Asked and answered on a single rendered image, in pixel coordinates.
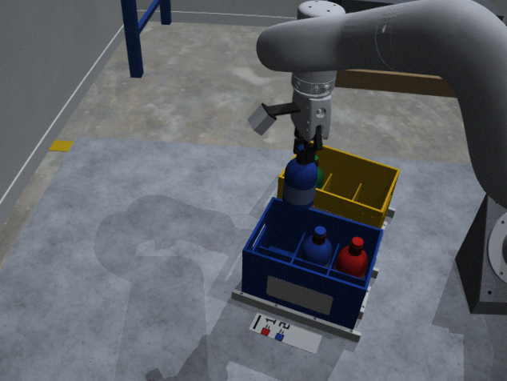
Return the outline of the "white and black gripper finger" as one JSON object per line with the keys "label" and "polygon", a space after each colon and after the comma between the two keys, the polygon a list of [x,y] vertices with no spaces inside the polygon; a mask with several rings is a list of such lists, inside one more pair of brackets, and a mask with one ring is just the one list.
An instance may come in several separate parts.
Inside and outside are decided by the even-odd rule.
{"label": "white and black gripper finger", "polygon": [[301,144],[304,144],[304,138],[301,136],[300,132],[298,131],[298,129],[295,127],[295,130],[294,130],[294,145],[293,145],[293,153],[294,154],[297,154],[297,149],[298,147],[301,145]]}
{"label": "white and black gripper finger", "polygon": [[311,140],[313,143],[309,144],[309,142],[304,139],[304,148],[301,149],[301,165],[313,163],[315,160],[316,150],[323,150],[321,125],[316,126],[315,135]]}

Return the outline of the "red bottle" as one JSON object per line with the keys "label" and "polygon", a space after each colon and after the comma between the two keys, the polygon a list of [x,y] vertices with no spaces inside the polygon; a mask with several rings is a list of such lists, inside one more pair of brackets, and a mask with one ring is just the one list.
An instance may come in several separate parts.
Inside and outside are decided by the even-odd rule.
{"label": "red bottle", "polygon": [[368,266],[368,256],[363,246],[363,239],[354,237],[350,245],[338,253],[334,270],[363,279]]}

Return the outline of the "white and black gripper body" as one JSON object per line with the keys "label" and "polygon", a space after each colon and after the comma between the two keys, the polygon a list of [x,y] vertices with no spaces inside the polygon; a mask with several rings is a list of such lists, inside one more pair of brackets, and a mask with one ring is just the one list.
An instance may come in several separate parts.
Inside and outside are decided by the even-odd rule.
{"label": "white and black gripper body", "polygon": [[[296,94],[296,92],[297,94]],[[324,94],[305,94],[293,88],[292,102],[301,112],[290,114],[293,124],[301,136],[311,142],[316,126],[321,125],[321,136],[328,139],[331,120],[331,92]],[[300,96],[301,95],[301,96]]]}

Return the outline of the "green bottle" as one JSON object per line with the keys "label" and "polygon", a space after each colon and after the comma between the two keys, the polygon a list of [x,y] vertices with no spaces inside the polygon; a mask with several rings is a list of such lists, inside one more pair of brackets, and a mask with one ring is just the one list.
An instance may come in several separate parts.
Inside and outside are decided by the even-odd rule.
{"label": "green bottle", "polygon": [[[315,164],[316,164],[316,166],[318,166],[318,157],[317,156],[315,157]],[[323,171],[322,171],[322,169],[320,167],[317,167],[317,170],[318,170],[318,175],[317,175],[317,186],[316,186],[316,188],[322,189],[323,180],[324,180],[324,174],[323,174]]]}

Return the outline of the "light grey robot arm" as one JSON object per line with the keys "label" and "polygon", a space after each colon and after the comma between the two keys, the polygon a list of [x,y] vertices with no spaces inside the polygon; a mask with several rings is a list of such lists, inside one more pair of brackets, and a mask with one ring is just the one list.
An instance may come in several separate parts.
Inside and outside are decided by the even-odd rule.
{"label": "light grey robot arm", "polygon": [[443,78],[459,102],[477,180],[507,209],[507,26],[487,8],[419,0],[346,14],[336,3],[308,1],[296,21],[263,30],[256,49],[263,66],[292,72],[292,86],[305,94],[331,92],[337,70]]}

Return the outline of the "white paper pick list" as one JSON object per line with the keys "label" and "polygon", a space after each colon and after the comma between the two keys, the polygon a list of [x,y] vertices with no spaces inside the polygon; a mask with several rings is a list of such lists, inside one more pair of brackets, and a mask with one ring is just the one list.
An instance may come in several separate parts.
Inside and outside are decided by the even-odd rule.
{"label": "white paper pick list", "polygon": [[249,330],[315,355],[322,337],[259,312],[255,315]]}

